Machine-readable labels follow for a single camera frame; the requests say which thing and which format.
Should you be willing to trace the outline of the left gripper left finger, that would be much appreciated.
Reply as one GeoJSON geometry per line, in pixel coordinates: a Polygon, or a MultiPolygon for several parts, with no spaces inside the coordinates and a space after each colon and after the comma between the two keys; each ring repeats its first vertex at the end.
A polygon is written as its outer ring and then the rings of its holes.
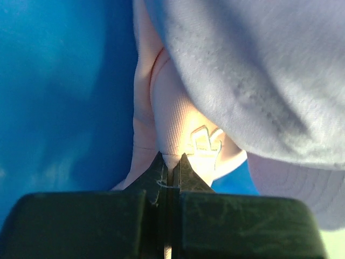
{"type": "Polygon", "coordinates": [[[125,192],[146,192],[148,202],[152,206],[159,206],[165,200],[167,191],[168,169],[160,152],[157,153],[149,168],[133,183],[125,188],[125,192]]]}

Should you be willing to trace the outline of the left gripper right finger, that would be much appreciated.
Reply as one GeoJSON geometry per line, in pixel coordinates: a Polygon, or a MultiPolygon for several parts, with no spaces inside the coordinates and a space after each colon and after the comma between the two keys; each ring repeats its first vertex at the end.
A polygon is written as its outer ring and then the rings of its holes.
{"type": "Polygon", "coordinates": [[[172,186],[180,192],[206,192],[215,191],[193,170],[186,154],[172,170],[172,186]]]}

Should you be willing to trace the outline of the pink cap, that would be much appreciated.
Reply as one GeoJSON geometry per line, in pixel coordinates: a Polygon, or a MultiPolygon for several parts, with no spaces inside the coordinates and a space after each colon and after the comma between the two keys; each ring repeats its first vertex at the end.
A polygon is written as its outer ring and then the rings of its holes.
{"type": "Polygon", "coordinates": [[[134,1],[138,61],[134,76],[133,157],[127,188],[161,153],[171,171],[182,155],[211,185],[242,165],[246,152],[191,102],[177,70],[149,18],[144,1],[134,1]]]}

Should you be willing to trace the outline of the purple LA cap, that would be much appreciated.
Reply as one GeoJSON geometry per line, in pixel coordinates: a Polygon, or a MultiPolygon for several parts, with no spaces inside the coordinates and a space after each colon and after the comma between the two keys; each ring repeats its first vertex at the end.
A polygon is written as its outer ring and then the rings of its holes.
{"type": "Polygon", "coordinates": [[[344,1],[145,1],[195,106],[262,195],[344,227],[344,1]]]}

